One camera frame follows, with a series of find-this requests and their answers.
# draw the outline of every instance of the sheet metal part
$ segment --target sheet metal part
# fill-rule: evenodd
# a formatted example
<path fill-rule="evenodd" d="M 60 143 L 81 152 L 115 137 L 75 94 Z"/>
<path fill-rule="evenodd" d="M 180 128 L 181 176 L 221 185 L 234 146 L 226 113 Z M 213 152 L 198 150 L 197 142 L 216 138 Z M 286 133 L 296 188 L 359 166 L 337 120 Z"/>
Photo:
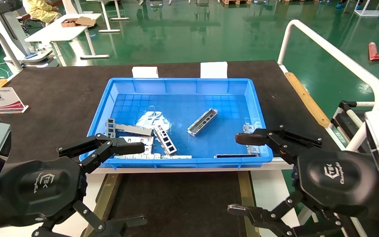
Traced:
<path fill-rule="evenodd" d="M 120 137 L 128 143 L 144 143 L 144 152 L 142 154 L 151 154 L 153 149 L 154 137 Z"/>
<path fill-rule="evenodd" d="M 115 138 L 115 119 L 114 118 L 108 118 L 106 120 L 106 136 L 109 138 Z"/>
<path fill-rule="evenodd" d="M 258 154 L 217 154 L 215 158 L 245 158 L 258 157 Z"/>
<path fill-rule="evenodd" d="M 253 133 L 255 131 L 254 126 L 249 124 L 244 124 L 242 129 L 244 133 Z M 257 145 L 247 145 L 246 150 L 248 154 L 260 154 L 260 147 Z"/>
<path fill-rule="evenodd" d="M 198 118 L 189 128 L 188 133 L 191 136 L 197 136 L 203 131 L 215 118 L 217 117 L 217 110 L 209 109 L 201 117 Z"/>
<path fill-rule="evenodd" d="M 116 159 L 191 159 L 192 156 L 168 156 L 160 155 L 159 153 L 154 154 L 133 154 L 133 155 L 123 155 L 115 156 Z"/>
<path fill-rule="evenodd" d="M 116 124 L 115 129 L 119 132 L 124 133 L 131 133 L 135 135 L 140 136 L 146 136 L 146 137 L 152 137 L 153 136 L 153 129 L 145 128 L 145 127 L 138 127 L 138 126 L 131 126 L 131 125 L 125 125 L 125 124 Z"/>
<path fill-rule="evenodd" d="M 169 156 L 176 154 L 178 150 L 176 149 L 172 140 L 170 140 L 170 137 L 167 134 L 167 132 L 163 130 L 162 126 L 160 125 L 155 126 L 154 130 L 155 130 L 155 135 L 156 135 L 157 140 L 159 141 L 159 143 L 164 149 L 164 153 L 166 153 L 166 155 L 169 155 Z"/>

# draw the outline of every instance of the yellow jacket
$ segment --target yellow jacket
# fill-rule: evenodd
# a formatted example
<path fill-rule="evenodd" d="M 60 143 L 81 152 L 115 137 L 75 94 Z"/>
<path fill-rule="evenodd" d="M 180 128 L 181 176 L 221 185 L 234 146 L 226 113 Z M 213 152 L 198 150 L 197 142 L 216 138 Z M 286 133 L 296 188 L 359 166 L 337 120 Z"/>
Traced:
<path fill-rule="evenodd" d="M 49 23 L 58 15 L 45 0 L 23 0 L 24 9 L 31 17 Z"/>

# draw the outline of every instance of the white machine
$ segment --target white machine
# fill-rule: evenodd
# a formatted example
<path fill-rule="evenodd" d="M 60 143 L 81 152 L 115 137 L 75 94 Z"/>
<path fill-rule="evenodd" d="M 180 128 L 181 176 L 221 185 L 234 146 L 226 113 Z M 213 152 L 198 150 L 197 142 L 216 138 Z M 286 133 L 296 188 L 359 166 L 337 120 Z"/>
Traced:
<path fill-rule="evenodd" d="M 14 11 L 21 7 L 20 0 L 0 1 L 0 33 L 8 42 L 15 58 L 26 66 L 58 66 L 54 55 L 51 55 L 51 49 L 39 50 L 36 52 L 36 56 L 26 58 L 35 53 L 36 50 L 29 42 L 24 41 L 26 35 L 14 14 Z M 18 72 L 9 57 L 5 57 L 4 60 L 12 72 Z"/>

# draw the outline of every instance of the person in yellow clothing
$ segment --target person in yellow clothing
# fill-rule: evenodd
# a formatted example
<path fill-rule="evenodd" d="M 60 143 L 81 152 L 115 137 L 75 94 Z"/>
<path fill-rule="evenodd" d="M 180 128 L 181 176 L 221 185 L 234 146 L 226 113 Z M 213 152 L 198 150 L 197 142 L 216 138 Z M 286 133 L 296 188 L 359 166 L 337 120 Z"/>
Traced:
<path fill-rule="evenodd" d="M 58 7 L 53 7 L 49 0 L 23 0 L 24 9 L 33 18 L 39 19 L 48 26 L 62 15 L 57 12 Z"/>

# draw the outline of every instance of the cardboard box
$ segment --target cardboard box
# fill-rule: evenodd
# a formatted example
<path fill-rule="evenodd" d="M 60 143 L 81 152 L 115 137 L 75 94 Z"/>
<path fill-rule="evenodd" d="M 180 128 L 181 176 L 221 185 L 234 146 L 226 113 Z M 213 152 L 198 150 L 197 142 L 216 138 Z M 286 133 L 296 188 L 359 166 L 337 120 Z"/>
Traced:
<path fill-rule="evenodd" d="M 65 19 L 63 22 L 61 22 L 61 26 L 62 27 L 74 27 L 74 26 L 78 26 L 78 24 L 76 23 L 78 20 L 78 18 L 68 18 L 68 19 Z"/>
<path fill-rule="evenodd" d="M 94 26 L 94 24 L 96 24 L 96 20 L 92 20 L 88 17 L 81 16 L 80 18 L 78 18 L 76 23 L 80 25 Z"/>
<path fill-rule="evenodd" d="M 75 26 L 80 26 L 80 25 L 85 25 L 85 26 L 94 26 L 96 24 L 96 20 L 92 20 L 88 17 L 83 17 L 81 16 L 80 18 L 68 18 L 65 19 L 62 23 L 62 27 L 75 27 Z"/>

